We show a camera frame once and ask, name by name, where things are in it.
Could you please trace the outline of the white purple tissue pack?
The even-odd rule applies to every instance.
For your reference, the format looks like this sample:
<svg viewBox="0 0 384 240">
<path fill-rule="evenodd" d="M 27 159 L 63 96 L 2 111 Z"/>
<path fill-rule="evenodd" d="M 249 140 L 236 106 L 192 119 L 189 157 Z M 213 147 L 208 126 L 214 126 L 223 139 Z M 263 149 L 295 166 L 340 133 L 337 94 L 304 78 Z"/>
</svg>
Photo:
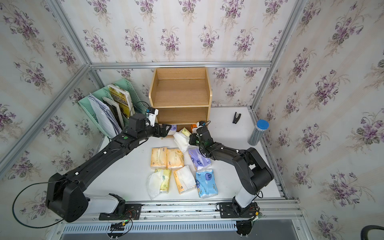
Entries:
<svg viewBox="0 0 384 240">
<path fill-rule="evenodd" d="M 177 125 L 172 125 L 170 131 L 168 132 L 168 136 L 173 136 L 177 132 Z"/>
</svg>

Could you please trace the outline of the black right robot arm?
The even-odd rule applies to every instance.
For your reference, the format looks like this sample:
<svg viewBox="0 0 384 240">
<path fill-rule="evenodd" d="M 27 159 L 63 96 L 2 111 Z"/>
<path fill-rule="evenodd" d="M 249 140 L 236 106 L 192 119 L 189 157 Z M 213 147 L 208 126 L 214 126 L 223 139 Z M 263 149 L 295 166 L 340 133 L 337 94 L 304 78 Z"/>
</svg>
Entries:
<svg viewBox="0 0 384 240">
<path fill-rule="evenodd" d="M 245 209 L 258 193 L 274 180 L 274 174 L 255 148 L 240 150 L 215 142 L 207 127 L 200 127 L 190 135 L 189 144 L 199 147 L 201 154 L 214 161 L 232 165 L 242 188 L 234 197 L 237 208 Z"/>
</svg>

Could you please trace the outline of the white yellow tissue pack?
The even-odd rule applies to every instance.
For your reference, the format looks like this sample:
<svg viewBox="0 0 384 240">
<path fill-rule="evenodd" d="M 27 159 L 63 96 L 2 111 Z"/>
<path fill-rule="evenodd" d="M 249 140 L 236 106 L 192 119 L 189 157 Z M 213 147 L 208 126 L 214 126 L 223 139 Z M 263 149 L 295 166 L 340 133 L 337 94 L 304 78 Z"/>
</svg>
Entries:
<svg viewBox="0 0 384 240">
<path fill-rule="evenodd" d="M 174 142 L 182 153 L 186 153 L 190 148 L 189 140 L 190 138 L 181 132 L 174 133 Z"/>
</svg>

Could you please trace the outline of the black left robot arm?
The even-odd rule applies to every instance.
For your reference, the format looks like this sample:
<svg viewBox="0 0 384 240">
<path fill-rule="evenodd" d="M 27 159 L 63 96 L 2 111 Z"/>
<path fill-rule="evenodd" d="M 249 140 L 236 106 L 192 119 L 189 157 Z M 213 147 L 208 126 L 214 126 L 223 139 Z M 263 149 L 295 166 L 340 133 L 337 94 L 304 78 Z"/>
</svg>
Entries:
<svg viewBox="0 0 384 240">
<path fill-rule="evenodd" d="M 68 223 L 76 221 L 90 205 L 84 191 L 100 174 L 144 140 L 166 137 L 171 128 L 169 124 L 152 124 L 143 114 L 134 114 L 122 132 L 91 159 L 64 175 L 56 173 L 50 177 L 46 207 Z"/>
</svg>

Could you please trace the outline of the pale orange tissue pack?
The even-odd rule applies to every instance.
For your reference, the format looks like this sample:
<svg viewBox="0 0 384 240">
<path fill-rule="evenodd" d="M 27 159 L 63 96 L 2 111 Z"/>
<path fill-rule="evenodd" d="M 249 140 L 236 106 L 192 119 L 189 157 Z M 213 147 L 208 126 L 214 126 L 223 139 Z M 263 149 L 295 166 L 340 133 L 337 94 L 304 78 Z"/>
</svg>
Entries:
<svg viewBox="0 0 384 240">
<path fill-rule="evenodd" d="M 167 168 L 167 148 L 152 148 L 151 164 L 152 169 Z"/>
<path fill-rule="evenodd" d="M 184 154 L 181 150 L 167 149 L 167 168 L 174 170 L 185 166 Z"/>
</svg>

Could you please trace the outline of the light blue tissue pack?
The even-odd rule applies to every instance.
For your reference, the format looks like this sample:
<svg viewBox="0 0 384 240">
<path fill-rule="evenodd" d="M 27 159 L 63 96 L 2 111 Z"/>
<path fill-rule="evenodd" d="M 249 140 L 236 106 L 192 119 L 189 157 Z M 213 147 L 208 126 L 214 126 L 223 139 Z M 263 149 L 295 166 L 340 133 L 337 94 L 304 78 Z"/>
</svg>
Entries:
<svg viewBox="0 0 384 240">
<path fill-rule="evenodd" d="M 214 170 L 205 169 L 196 172 L 196 187 L 201 199 L 217 196 L 219 191 L 215 181 Z"/>
</svg>

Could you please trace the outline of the orange flower tissue pack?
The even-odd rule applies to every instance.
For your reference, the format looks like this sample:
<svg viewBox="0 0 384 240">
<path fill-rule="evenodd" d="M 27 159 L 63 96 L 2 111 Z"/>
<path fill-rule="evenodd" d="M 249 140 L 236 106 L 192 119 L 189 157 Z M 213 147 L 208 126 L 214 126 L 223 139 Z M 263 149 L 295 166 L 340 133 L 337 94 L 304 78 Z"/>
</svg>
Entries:
<svg viewBox="0 0 384 240">
<path fill-rule="evenodd" d="M 196 180 L 189 166 L 175 170 L 174 177 L 180 195 L 196 188 Z"/>
</svg>

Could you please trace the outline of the yellow green tissue pack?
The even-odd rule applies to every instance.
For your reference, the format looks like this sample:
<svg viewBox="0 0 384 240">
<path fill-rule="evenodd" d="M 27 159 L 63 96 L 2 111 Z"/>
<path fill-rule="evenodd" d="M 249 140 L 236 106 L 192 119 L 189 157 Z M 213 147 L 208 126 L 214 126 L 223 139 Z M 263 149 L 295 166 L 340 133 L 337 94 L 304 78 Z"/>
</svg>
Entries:
<svg viewBox="0 0 384 240">
<path fill-rule="evenodd" d="M 172 170 L 156 169 L 147 179 L 147 192 L 151 200 L 160 194 L 167 194 L 170 189 Z"/>
</svg>

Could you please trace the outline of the bright orange tissue pack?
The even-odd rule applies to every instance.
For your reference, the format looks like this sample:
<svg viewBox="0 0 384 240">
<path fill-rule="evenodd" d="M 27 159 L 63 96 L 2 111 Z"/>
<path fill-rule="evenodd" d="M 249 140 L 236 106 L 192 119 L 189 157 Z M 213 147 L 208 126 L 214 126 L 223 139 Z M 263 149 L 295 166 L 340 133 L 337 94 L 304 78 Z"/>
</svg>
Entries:
<svg viewBox="0 0 384 240">
<path fill-rule="evenodd" d="M 198 125 L 197 124 L 192 124 L 191 125 L 192 134 L 196 134 L 197 133 L 197 129 L 198 129 Z"/>
</svg>

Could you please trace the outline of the purple bear tissue pack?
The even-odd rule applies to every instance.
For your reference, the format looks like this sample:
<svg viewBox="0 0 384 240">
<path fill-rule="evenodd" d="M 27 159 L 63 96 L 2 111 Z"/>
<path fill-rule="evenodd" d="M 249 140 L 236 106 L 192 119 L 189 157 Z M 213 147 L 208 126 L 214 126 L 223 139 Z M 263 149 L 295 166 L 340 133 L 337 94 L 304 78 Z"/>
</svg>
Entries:
<svg viewBox="0 0 384 240">
<path fill-rule="evenodd" d="M 188 153 L 196 171 L 207 169 L 212 165 L 211 159 L 204 157 L 201 154 L 200 149 L 198 148 L 189 149 Z"/>
</svg>

